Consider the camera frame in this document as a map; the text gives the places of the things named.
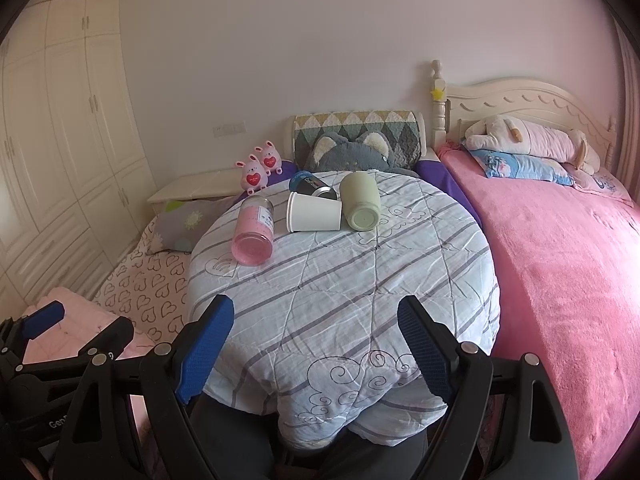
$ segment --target white paper cup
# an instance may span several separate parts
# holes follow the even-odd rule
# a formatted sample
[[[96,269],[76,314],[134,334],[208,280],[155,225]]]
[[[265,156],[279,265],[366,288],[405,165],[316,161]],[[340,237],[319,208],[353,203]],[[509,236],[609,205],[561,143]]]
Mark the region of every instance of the white paper cup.
[[[342,202],[291,193],[287,203],[287,231],[339,231]]]

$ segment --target striped quilt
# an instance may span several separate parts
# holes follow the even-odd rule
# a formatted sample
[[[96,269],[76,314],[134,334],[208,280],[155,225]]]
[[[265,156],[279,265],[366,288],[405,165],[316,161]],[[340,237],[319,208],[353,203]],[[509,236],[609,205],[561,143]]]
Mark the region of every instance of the striped quilt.
[[[380,190],[376,230],[287,233],[287,182],[260,192],[274,205],[274,251],[260,267],[230,253],[239,205],[191,256],[187,307],[197,319],[216,294],[235,325],[205,392],[250,413],[278,412],[293,448],[320,449],[343,428],[394,446],[444,414],[396,321],[415,294],[460,341],[489,353],[499,290],[487,241],[455,200],[416,178],[371,171]],[[347,172],[319,177],[338,190]]]

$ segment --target red heart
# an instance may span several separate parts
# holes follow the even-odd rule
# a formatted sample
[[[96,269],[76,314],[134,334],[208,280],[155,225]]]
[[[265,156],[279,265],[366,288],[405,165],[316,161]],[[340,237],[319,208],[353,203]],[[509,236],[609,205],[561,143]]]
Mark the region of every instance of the red heart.
[[[260,182],[260,174],[259,173],[248,174],[246,176],[246,181],[252,186],[257,186],[258,182]]]

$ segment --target white wall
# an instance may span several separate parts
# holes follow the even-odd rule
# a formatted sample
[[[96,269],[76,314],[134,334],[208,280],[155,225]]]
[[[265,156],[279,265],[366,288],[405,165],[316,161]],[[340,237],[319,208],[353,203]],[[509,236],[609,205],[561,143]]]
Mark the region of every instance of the white wall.
[[[231,167],[288,116],[428,114],[429,63],[457,84],[531,76],[619,113],[618,43],[600,0],[121,0],[124,60],[156,182]],[[246,121],[249,134],[214,138]]]

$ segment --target blue rubber grip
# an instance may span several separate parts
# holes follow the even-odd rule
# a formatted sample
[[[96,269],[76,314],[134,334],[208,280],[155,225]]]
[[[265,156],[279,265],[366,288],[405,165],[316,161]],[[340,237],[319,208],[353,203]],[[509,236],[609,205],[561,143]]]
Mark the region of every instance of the blue rubber grip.
[[[187,404],[192,397],[202,392],[220,350],[222,350],[222,345],[234,324],[234,303],[226,296],[222,296],[222,298],[218,310],[209,319],[209,323],[200,332],[187,357],[181,363],[180,382],[175,390],[175,395],[183,404]]]
[[[65,307],[59,301],[52,301],[22,321],[22,338],[36,339],[64,317]]]
[[[449,384],[448,361],[406,299],[400,300],[398,304],[398,326],[429,391],[441,397],[444,402],[449,402],[453,389]]]

